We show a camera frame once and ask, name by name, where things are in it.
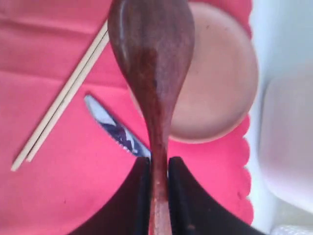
knife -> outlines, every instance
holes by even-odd
[[[92,95],[86,95],[84,100],[93,118],[122,148],[136,157],[151,158],[150,150]]]

red tablecloth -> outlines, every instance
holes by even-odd
[[[250,33],[251,0],[207,0],[233,15]],[[107,0],[0,1],[0,234],[62,235],[100,209],[130,171],[134,157],[92,119],[91,93],[146,142],[145,124],[132,104],[108,45],[32,163],[11,164],[69,78],[106,19]],[[171,141],[200,184],[250,223],[244,168],[249,120],[217,141]]]

wooden spoon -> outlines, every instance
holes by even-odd
[[[167,145],[173,110],[192,59],[193,17],[187,0],[114,0],[108,30],[148,127],[153,156],[149,234],[170,235]]]

wooden chopsticks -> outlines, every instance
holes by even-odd
[[[50,106],[44,118],[41,120],[26,145],[13,162],[11,166],[12,171],[16,171],[25,159],[28,162],[33,160],[35,154],[51,132],[54,125],[57,123],[70,101],[75,96],[80,86],[83,84],[85,78],[108,42],[108,22],[106,21],[68,79],[67,83],[64,85],[61,92]]]

round plate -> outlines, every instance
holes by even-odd
[[[258,67],[250,38],[228,14],[190,3],[195,50],[175,107],[171,138],[200,143],[234,129],[253,104]]]

